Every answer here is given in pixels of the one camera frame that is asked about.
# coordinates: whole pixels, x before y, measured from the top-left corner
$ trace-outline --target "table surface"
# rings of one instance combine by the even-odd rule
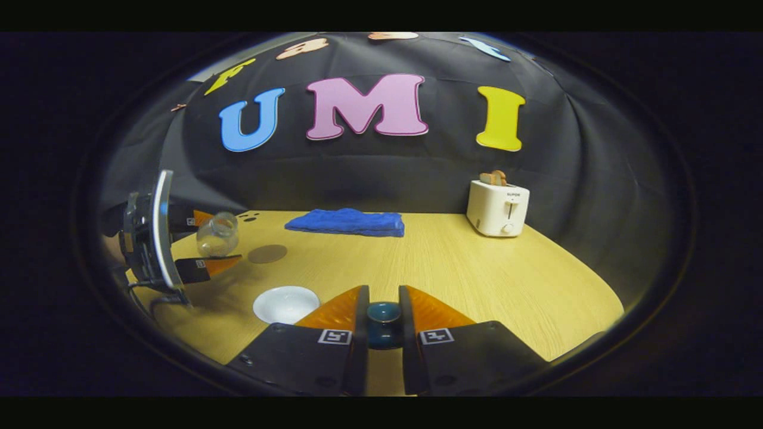
[[[233,253],[243,255],[241,261],[209,282],[187,285],[192,308],[157,307],[159,326],[228,364],[268,326],[252,310],[255,298],[268,289],[299,285],[324,303],[369,285],[371,302],[396,302],[398,286],[411,285],[478,323],[501,322],[550,361],[623,315],[605,281],[529,225],[519,237],[485,237],[463,214],[403,213],[404,237],[284,229],[305,213],[240,214],[240,241]],[[250,251],[273,244],[287,248],[280,260],[248,260]],[[196,236],[175,242],[172,255],[198,257]],[[160,295],[146,288],[136,288],[136,293],[145,305]],[[370,352],[368,394],[403,395],[400,350]]]

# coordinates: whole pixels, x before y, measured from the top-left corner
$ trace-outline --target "pink letter m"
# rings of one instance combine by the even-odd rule
[[[419,113],[419,85],[424,81],[418,75],[386,75],[368,95],[363,95],[344,78],[313,82],[307,89],[315,92],[315,125],[307,131],[310,140],[328,140],[338,137],[344,128],[336,124],[334,109],[355,134],[363,134],[380,108],[381,120],[376,131],[391,136],[417,136],[426,134],[429,126],[421,121]]]

